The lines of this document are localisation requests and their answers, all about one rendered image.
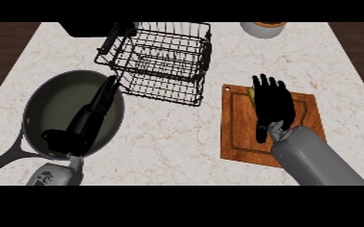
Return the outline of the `yellow-green pear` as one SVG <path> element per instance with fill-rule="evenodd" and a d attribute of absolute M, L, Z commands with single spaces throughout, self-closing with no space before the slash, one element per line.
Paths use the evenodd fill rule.
<path fill-rule="evenodd" d="M 253 108 L 256 108 L 256 104 L 255 104 L 255 88 L 249 88 L 247 89 L 247 95 L 249 95 L 249 99 L 250 99 L 250 103 L 253 105 Z"/>

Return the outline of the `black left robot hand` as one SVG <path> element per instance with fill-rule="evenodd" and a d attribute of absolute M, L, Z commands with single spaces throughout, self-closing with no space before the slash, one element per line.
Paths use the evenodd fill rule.
<path fill-rule="evenodd" d="M 52 151 L 82 157 L 92 149 L 105 115 L 114 103 L 120 83 L 113 75 L 102 83 L 92 101 L 77 111 L 65 130 L 49 129 L 42 138 Z"/>

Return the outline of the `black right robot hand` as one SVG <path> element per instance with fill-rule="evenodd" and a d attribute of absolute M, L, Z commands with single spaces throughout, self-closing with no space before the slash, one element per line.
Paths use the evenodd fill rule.
<path fill-rule="evenodd" d="M 286 85 L 265 74 L 253 76 L 256 105 L 256 141 L 267 142 L 269 125 L 281 121 L 281 130 L 287 131 L 296 118 L 295 103 Z"/>

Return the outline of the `grey pot with orange contents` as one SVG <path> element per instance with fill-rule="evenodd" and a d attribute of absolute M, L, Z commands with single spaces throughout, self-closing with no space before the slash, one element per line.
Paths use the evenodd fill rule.
<path fill-rule="evenodd" d="M 243 31 L 255 38 L 274 38 L 280 35 L 286 22 L 241 22 Z"/>

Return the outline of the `black appliance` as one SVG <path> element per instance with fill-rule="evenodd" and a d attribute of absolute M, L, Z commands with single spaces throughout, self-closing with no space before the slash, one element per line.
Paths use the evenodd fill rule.
<path fill-rule="evenodd" d="M 108 22 L 108 21 L 74 21 L 61 22 L 68 35 L 74 38 L 105 38 L 114 33 L 120 37 L 126 35 L 126 32 L 136 28 L 136 22 Z"/>

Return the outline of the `dark grey frying pan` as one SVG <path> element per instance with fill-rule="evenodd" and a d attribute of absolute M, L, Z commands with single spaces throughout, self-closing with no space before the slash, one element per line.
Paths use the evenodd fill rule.
<path fill-rule="evenodd" d="M 51 150 L 42 134 L 49 129 L 65 130 L 77 111 L 93 99 L 107 76 L 96 71 L 74 70 L 58 74 L 33 92 L 25 104 L 16 141 L 0 156 L 0 168 L 24 158 L 68 161 L 70 154 Z M 105 115 L 98 137 L 86 156 L 111 141 L 122 127 L 126 102 L 120 89 Z"/>

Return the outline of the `brown wooden cutting board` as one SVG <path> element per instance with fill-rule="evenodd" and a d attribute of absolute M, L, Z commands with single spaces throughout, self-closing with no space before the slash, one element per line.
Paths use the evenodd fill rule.
<path fill-rule="evenodd" d="M 280 167 L 271 154 L 272 140 L 256 142 L 256 112 L 247 90 L 249 87 L 222 86 L 221 158 Z M 308 126 L 326 140 L 315 96 L 293 92 L 292 97 L 296 110 L 293 127 Z"/>

